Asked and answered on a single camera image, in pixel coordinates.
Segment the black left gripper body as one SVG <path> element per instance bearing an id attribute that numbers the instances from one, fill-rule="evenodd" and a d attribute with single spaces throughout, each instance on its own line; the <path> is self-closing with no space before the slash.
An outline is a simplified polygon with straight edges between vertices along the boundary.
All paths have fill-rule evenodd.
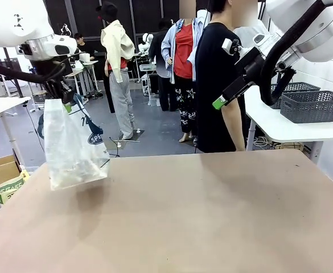
<path id="1" fill-rule="evenodd" d="M 63 77 L 67 72 L 65 60 L 42 60 L 37 62 L 37 75 L 42 78 L 42 84 L 55 99 L 69 99 L 70 88 Z"/>

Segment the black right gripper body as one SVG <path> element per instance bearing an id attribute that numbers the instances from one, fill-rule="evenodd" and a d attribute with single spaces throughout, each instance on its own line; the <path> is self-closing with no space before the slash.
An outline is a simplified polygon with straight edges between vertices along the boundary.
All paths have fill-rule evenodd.
<path id="1" fill-rule="evenodd" d="M 224 89 L 224 99 L 234 100 L 244 94 L 252 85 L 261 86 L 261 71 L 265 59 L 260 50 L 256 47 L 251 48 L 235 64 L 237 79 Z"/>

